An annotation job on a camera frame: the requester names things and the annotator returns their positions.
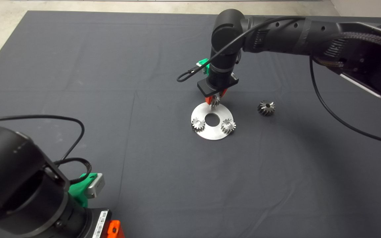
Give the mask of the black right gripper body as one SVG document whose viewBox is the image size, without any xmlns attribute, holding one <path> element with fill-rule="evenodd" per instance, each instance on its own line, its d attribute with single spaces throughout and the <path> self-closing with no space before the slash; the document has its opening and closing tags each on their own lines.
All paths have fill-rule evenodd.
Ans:
<svg viewBox="0 0 381 238">
<path fill-rule="evenodd" d="M 204 97 L 210 97 L 239 83 L 233 73 L 210 73 L 206 78 L 197 82 L 197 88 Z"/>
</svg>

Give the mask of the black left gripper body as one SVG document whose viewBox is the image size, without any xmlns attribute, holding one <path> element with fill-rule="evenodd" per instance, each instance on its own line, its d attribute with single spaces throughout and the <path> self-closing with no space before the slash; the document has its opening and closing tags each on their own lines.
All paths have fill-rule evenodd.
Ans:
<svg viewBox="0 0 381 238">
<path fill-rule="evenodd" d="M 89 208 L 87 222 L 83 231 L 84 238 L 107 238 L 112 212 L 108 208 Z"/>
</svg>

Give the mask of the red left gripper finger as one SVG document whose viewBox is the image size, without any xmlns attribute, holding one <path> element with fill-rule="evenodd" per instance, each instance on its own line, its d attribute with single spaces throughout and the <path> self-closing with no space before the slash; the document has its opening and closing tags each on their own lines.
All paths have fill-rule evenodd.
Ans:
<svg viewBox="0 0 381 238">
<path fill-rule="evenodd" d="M 120 220 L 110 221 L 106 238 L 125 238 Z"/>
</svg>

